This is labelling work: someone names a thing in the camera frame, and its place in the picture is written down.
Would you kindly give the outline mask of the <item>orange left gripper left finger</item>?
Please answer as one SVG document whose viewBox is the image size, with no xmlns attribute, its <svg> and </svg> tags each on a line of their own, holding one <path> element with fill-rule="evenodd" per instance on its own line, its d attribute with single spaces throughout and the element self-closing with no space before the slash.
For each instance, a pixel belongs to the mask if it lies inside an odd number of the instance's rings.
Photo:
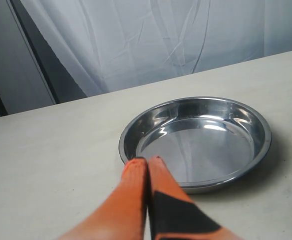
<svg viewBox="0 0 292 240">
<path fill-rule="evenodd" d="M 144 158 L 125 164 L 118 186 L 89 217 L 60 240 L 142 240 L 147 209 L 148 165 Z"/>
</svg>

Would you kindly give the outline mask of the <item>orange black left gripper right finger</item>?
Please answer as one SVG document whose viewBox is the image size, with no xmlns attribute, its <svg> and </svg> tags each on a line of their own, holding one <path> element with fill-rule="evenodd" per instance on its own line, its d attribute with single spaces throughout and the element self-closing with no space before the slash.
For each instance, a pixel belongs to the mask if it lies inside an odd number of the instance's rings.
<svg viewBox="0 0 292 240">
<path fill-rule="evenodd" d="M 164 161 L 148 162 L 153 240 L 234 240 L 236 235 L 202 212 L 172 177 Z"/>
</svg>

